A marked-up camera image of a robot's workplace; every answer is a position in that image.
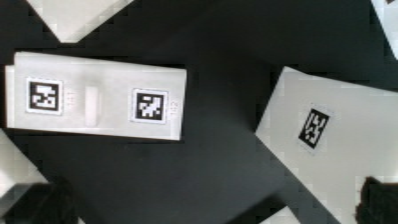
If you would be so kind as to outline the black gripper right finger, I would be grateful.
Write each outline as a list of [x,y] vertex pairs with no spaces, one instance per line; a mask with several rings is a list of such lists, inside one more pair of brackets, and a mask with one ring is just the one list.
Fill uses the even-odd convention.
[[398,224],[398,183],[365,178],[360,203],[355,208],[356,224]]

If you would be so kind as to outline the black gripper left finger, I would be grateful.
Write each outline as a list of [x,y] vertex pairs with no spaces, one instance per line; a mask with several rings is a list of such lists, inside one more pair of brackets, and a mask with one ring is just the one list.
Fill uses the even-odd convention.
[[21,183],[0,197],[0,224],[77,224],[69,182]]

